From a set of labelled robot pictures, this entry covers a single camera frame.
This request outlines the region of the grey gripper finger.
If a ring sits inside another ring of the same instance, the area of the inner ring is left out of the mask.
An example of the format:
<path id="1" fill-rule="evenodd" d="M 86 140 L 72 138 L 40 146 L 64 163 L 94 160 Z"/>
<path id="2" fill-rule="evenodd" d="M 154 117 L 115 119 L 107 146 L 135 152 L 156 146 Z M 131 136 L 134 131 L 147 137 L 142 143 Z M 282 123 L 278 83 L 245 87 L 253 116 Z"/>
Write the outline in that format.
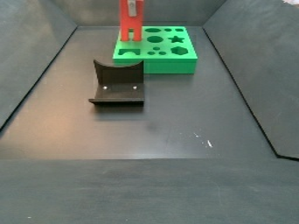
<path id="1" fill-rule="evenodd" d="M 136 0 L 127 0 L 128 16 L 136 17 Z"/>

